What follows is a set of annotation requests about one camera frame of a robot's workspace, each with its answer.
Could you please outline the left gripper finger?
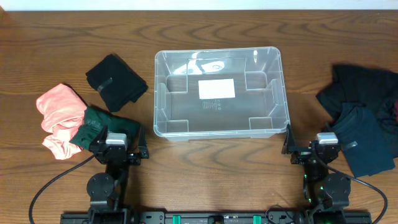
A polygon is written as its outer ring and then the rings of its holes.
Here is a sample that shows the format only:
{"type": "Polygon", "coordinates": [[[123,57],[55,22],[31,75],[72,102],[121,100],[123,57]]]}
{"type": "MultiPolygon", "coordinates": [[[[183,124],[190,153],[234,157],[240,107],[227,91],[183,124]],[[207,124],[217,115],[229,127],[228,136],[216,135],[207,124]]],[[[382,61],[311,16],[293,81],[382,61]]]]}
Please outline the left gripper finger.
{"type": "Polygon", "coordinates": [[[90,143],[89,149],[100,149],[102,145],[106,144],[108,135],[108,126],[104,125],[99,134],[90,143]]]}
{"type": "Polygon", "coordinates": [[[146,141],[146,135],[144,131],[144,127],[140,127],[139,131],[139,139],[138,139],[138,144],[137,147],[139,149],[139,155],[142,159],[148,159],[149,158],[149,150],[147,147],[147,141],[146,141]]]}

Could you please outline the dark navy shirt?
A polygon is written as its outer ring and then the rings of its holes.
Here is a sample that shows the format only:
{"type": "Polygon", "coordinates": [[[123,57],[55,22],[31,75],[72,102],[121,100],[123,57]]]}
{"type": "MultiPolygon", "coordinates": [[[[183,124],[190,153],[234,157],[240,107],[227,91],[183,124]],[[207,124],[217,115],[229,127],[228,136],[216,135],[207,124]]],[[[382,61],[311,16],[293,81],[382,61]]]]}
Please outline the dark navy shirt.
{"type": "Polygon", "coordinates": [[[358,145],[343,151],[353,175],[372,176],[396,166],[385,137],[373,112],[356,103],[343,103],[342,111],[331,127],[338,142],[358,145]]]}

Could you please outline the dark green taped cloth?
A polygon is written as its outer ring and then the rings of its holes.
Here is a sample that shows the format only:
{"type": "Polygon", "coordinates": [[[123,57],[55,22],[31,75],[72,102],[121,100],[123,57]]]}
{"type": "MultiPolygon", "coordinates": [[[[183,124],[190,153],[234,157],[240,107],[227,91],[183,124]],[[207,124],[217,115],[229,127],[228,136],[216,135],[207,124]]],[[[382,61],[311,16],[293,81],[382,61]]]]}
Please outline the dark green taped cloth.
{"type": "Polygon", "coordinates": [[[78,132],[72,137],[70,143],[82,149],[89,149],[90,143],[99,135],[104,126],[108,127],[109,133],[126,134],[129,140],[133,140],[140,129],[140,124],[136,121],[87,107],[83,124],[78,128],[78,132]]]}

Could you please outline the pink shirt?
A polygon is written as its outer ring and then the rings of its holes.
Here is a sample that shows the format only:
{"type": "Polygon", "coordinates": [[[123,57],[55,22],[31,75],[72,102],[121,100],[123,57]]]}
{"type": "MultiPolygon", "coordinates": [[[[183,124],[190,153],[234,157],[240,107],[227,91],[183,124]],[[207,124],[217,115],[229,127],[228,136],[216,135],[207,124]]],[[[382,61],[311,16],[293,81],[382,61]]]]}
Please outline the pink shirt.
{"type": "Polygon", "coordinates": [[[59,84],[36,100],[38,111],[44,116],[41,127],[49,135],[42,144],[58,160],[71,158],[81,152],[70,141],[83,124],[87,106],[72,88],[59,84]]]}

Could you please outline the large black shirt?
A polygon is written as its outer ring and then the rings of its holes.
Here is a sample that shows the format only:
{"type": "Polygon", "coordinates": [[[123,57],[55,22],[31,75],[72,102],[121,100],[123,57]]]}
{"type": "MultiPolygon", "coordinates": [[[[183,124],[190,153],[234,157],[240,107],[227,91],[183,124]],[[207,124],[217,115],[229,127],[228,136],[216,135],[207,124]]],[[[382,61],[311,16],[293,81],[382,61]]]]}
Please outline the large black shirt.
{"type": "Polygon", "coordinates": [[[375,116],[387,99],[397,100],[397,74],[390,70],[359,65],[332,66],[332,83],[317,94],[317,100],[336,119],[343,103],[357,103],[375,116]]]}

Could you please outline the black cloth with tape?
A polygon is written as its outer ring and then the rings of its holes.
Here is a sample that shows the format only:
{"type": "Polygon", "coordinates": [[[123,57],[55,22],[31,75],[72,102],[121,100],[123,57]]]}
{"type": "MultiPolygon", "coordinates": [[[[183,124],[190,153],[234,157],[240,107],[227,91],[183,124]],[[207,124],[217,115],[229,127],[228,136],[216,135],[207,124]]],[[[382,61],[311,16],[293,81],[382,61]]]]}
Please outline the black cloth with tape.
{"type": "Polygon", "coordinates": [[[86,72],[86,79],[112,113],[129,101],[135,103],[148,89],[146,82],[115,54],[105,56],[86,72]]]}

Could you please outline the red plaid dark shirt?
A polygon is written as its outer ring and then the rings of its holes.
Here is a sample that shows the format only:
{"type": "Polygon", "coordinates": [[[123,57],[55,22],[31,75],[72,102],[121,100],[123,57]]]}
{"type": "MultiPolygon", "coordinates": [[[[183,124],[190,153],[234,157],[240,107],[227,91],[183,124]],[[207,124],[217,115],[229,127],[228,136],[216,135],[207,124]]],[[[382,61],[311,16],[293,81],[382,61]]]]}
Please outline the red plaid dark shirt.
{"type": "Polygon", "coordinates": [[[381,106],[377,121],[393,158],[397,157],[397,100],[387,99],[381,106]]]}

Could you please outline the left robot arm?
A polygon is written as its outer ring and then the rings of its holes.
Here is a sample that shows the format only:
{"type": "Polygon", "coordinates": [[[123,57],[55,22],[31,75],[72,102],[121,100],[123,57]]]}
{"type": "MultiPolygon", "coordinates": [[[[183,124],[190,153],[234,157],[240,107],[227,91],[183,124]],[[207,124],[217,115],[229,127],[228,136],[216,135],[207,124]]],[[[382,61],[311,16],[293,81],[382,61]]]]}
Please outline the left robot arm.
{"type": "Polygon", "coordinates": [[[129,140],[124,133],[109,133],[104,126],[92,140],[89,151],[95,159],[106,166],[104,172],[92,176],[86,186],[90,196],[89,224],[139,223],[139,214],[124,204],[129,178],[129,167],[139,166],[149,158],[145,132],[139,129],[137,152],[129,152],[129,140]]]}

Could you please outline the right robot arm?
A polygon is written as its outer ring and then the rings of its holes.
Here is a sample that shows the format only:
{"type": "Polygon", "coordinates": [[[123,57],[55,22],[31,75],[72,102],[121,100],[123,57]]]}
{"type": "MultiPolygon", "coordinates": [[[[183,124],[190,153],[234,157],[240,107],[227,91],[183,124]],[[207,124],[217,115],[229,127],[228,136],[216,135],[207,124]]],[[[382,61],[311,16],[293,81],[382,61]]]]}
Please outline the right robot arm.
{"type": "Polygon", "coordinates": [[[282,153],[291,155],[291,164],[303,167],[303,194],[310,203],[291,217],[294,223],[347,222],[343,209],[349,205],[351,181],[326,167],[340,151],[335,133],[319,133],[308,146],[298,146],[291,126],[287,125],[282,153]]]}

